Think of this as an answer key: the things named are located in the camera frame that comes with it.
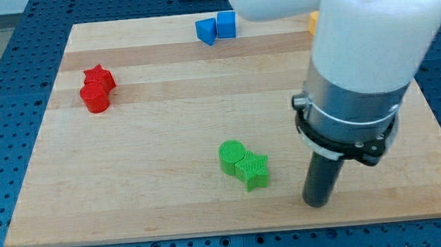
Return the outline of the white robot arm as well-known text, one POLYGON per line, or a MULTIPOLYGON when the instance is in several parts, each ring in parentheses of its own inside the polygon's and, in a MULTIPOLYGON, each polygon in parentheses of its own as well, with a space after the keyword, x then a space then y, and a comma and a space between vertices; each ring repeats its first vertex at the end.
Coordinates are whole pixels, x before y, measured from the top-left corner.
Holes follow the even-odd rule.
POLYGON ((307 77, 292 98, 312 149, 304 201, 322 207, 346 160, 376 165, 397 136, 407 87, 441 26, 441 0, 228 0, 243 19, 319 17, 307 77))

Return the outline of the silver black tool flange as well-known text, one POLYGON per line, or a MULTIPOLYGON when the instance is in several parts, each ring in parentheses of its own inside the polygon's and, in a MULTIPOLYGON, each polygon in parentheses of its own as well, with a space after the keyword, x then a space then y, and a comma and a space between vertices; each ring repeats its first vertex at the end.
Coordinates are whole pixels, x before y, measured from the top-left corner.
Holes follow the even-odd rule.
POLYGON ((407 89, 405 84, 391 92, 354 92, 327 80, 310 63, 301 93, 292 97, 295 127, 324 158, 376 165, 396 138, 407 89))

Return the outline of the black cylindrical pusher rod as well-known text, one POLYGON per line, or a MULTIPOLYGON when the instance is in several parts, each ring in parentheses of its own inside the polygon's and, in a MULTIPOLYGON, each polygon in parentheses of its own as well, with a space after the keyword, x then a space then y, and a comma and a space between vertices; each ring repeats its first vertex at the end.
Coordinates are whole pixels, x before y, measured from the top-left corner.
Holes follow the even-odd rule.
POLYGON ((318 153, 312 154, 302 189, 302 197, 307 205, 314 208, 326 205, 343 164, 341 159, 332 160, 318 153))

